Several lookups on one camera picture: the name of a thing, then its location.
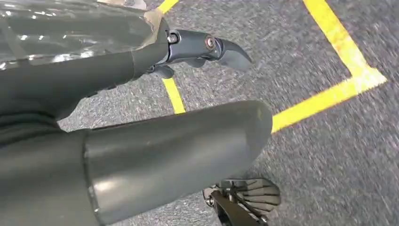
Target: bolt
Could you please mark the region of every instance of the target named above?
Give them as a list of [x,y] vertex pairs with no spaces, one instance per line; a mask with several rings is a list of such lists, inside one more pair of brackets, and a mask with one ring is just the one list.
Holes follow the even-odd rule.
[[206,202],[206,204],[207,204],[209,207],[213,207],[213,199],[212,199],[212,198],[209,198],[209,199],[205,200],[205,202]]
[[267,225],[267,221],[268,221],[267,216],[262,216],[262,217],[261,217],[261,220],[263,221],[264,224]]
[[208,49],[213,49],[214,47],[215,47],[215,39],[212,37],[212,36],[207,36],[206,38],[205,38],[205,46],[208,48]]
[[167,39],[168,39],[169,44],[175,44],[176,42],[179,41],[179,38],[174,33],[169,34]]

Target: pivot bolt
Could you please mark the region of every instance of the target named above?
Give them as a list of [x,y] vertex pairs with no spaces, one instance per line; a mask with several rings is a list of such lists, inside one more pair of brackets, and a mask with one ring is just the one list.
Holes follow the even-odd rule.
[[179,38],[175,33],[169,34],[167,39],[169,44],[175,44],[179,41]]
[[208,49],[214,49],[214,48],[215,48],[215,39],[214,39],[214,37],[208,35],[208,36],[205,38],[205,46],[206,46]]

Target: yellow floor line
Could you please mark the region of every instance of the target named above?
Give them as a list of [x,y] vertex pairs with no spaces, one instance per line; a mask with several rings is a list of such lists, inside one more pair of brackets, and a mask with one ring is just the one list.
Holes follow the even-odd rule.
[[[164,0],[163,3],[158,6],[158,9],[162,11],[163,14],[167,13],[179,0]],[[182,98],[180,97],[179,90],[177,89],[176,83],[173,78],[162,79],[165,85],[166,92],[169,95],[169,99],[172,103],[173,110],[175,114],[180,114],[186,112],[184,109]]]
[[272,133],[308,118],[329,107],[386,82],[386,78],[370,74],[365,77],[351,77],[299,104],[273,116]]
[[176,83],[171,79],[162,79],[165,85],[166,92],[169,95],[169,99],[172,102],[173,110],[175,114],[180,114],[186,112],[184,109],[182,98],[180,97],[179,90],[177,89]]
[[377,69],[367,64],[355,42],[324,0],[303,2],[353,77],[273,116],[272,133],[387,81]]
[[158,6],[158,9],[162,11],[163,14],[168,12],[179,0],[164,0],[163,3]]

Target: yellow tape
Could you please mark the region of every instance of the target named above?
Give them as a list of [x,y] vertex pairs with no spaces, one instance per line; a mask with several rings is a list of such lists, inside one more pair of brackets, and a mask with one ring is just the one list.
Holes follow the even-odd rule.
[[180,114],[186,112],[184,109],[182,98],[180,97],[179,90],[177,89],[176,83],[171,79],[162,79],[165,85],[166,92],[169,95],[169,99],[172,102],[173,110],[175,114]]
[[162,11],[163,14],[168,12],[179,0],[164,0],[163,3],[158,6],[158,9]]
[[386,82],[378,71],[352,77],[273,116],[272,133]]
[[330,6],[324,0],[303,2],[352,76],[368,73],[370,66]]
[[324,0],[303,2],[353,77],[273,116],[272,133],[387,81],[377,69],[367,64]]

